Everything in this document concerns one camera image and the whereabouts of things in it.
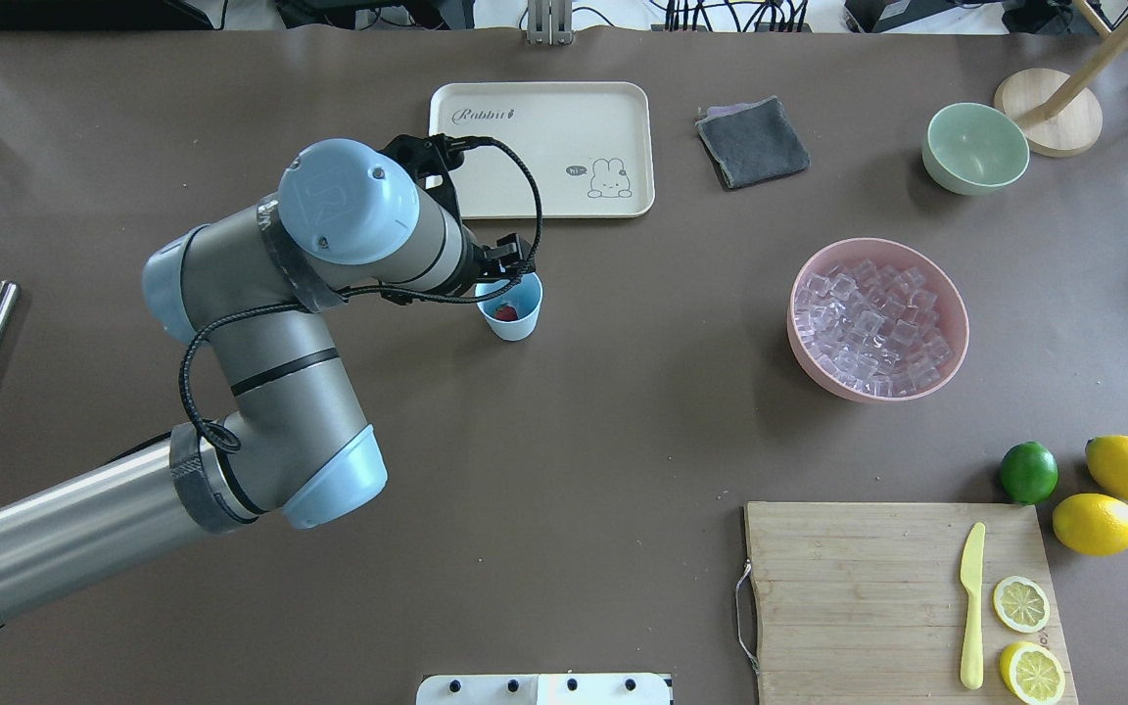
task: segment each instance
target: pink bowl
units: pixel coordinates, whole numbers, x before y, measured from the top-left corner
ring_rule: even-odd
[[[943,338],[952,346],[954,355],[938,365],[938,373],[943,374],[943,378],[928,389],[920,389],[917,394],[909,394],[907,397],[876,397],[873,394],[846,387],[829,376],[827,371],[820,369],[820,364],[812,359],[803,340],[795,331],[795,292],[803,284],[803,281],[813,273],[828,271],[834,263],[855,263],[855,261],[865,258],[872,259],[879,267],[885,266],[885,264],[891,264],[892,267],[899,270],[916,266],[925,275],[926,289],[938,294],[934,307],[938,312],[938,329],[943,331]],[[835,241],[834,245],[826,246],[803,264],[803,268],[795,276],[795,285],[791,287],[791,302],[786,307],[786,334],[791,340],[791,350],[795,352],[797,363],[820,387],[838,397],[849,398],[852,402],[882,405],[882,403],[909,402],[913,398],[926,397],[952,380],[969,349],[969,314],[963,308],[963,299],[960,298],[952,280],[925,255],[917,253],[911,247],[900,245],[899,241],[881,240],[876,237],[856,237],[852,240]]]

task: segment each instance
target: green bowl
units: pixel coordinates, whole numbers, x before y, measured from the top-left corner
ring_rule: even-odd
[[[932,117],[922,161],[941,187],[980,196],[1021,178],[1030,164],[1030,148],[1020,126],[996,108],[954,103]]]

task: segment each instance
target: round wooden base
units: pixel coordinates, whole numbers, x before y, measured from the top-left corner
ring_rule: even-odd
[[[1048,157],[1073,157],[1091,149],[1100,139],[1104,115],[1100,99],[1083,88],[1060,111],[1043,120],[1037,108],[1047,103],[1069,74],[1052,69],[1025,69],[1007,77],[995,90],[995,107],[1021,126],[1030,151]]]

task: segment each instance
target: strawberry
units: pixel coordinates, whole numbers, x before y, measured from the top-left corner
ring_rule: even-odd
[[[514,321],[519,318],[520,316],[511,307],[511,303],[499,303],[499,307],[493,310],[493,319],[496,321]]]

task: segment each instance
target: table surface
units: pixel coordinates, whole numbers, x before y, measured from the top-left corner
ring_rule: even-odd
[[[1003,501],[1038,439],[1054,501],[1096,491],[1083,446],[1128,434],[1128,55],[1093,86],[1102,138],[997,195],[941,191],[928,117],[988,103],[1087,37],[678,36],[598,28],[0,35],[0,505],[183,420],[182,349],[144,259],[253,204],[301,147],[424,133],[451,81],[627,80],[650,97],[658,201],[550,222],[520,344],[469,308],[328,316],[390,479],[310,531],[279,515],[15,619],[0,702],[412,702],[448,672],[656,671],[678,702],[755,702],[733,628],[744,501]],[[725,192],[698,107],[778,95],[812,155]],[[483,241],[525,223],[474,223]],[[854,405],[802,373],[784,311],[803,261],[880,236],[966,299],[957,378]],[[204,359],[205,411],[232,404]],[[1039,508],[1084,702],[1128,702],[1128,553],[1089,558]]]

